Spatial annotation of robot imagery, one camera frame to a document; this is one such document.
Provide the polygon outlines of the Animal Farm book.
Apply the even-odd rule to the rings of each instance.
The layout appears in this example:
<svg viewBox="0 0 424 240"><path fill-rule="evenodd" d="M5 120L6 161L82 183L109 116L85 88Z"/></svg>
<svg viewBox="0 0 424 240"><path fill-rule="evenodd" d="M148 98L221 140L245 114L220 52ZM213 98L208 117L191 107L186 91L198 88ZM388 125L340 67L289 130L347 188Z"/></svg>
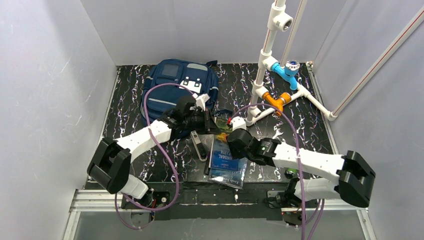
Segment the Animal Farm book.
<svg viewBox="0 0 424 240"><path fill-rule="evenodd" d="M219 134L215 134L212 140L210 153L210 169L224 171L238 171L239 159L233 158L227 136L232 132L232 129L227 125L227 120L215 117L214 122L220 130Z"/></svg>

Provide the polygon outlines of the blue book underneath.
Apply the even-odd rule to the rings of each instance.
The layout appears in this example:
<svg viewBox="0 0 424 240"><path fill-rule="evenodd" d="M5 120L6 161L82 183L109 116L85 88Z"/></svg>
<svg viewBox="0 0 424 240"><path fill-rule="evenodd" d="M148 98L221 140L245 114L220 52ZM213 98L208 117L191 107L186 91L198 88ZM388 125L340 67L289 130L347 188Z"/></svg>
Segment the blue book underneath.
<svg viewBox="0 0 424 240"><path fill-rule="evenodd" d="M209 171L209 181L225 185L234 189L242 189L244 185L248 159L242 158L238 161L237 170L214 169Z"/></svg>

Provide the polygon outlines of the navy blue student backpack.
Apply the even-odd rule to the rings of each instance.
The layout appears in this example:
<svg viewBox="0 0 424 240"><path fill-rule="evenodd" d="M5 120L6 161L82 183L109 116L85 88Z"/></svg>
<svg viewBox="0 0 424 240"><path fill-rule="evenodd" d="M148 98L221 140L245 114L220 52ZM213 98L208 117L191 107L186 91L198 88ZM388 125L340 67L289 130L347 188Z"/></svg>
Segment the navy blue student backpack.
<svg viewBox="0 0 424 240"><path fill-rule="evenodd" d="M140 110L145 126L149 126L166 110L173 109L183 96L208 94L206 102L212 117L218 99L220 83L213 71L215 61L196 63L180 59L165 59L154 66L146 77Z"/></svg>

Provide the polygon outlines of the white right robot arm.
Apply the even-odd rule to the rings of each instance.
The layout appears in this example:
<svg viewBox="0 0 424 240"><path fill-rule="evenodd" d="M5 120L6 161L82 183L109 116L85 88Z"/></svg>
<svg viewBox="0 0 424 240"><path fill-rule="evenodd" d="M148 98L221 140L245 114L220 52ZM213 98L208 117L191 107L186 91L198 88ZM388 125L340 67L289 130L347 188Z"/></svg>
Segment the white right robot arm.
<svg viewBox="0 0 424 240"><path fill-rule="evenodd" d="M376 172L358 152L349 150L342 155L297 150L277 139L258 140L242 128L231 132L226 140L236 159L247 158L257 165L292 168L318 176L291 180L281 198L285 204L341 199L359 208L370 205Z"/></svg>

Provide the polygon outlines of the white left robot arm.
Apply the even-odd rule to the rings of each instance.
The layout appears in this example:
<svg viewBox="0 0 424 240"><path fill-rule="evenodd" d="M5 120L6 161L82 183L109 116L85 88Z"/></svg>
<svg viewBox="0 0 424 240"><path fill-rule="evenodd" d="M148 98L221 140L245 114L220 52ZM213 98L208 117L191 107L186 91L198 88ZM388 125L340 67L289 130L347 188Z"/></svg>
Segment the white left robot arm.
<svg viewBox="0 0 424 240"><path fill-rule="evenodd" d="M87 167L87 174L110 194L121 192L141 199L148 186L130 174L133 160L162 143L180 139L192 131L200 135L220 134L206 107L207 94L181 97L149 126L125 137L104 137Z"/></svg>

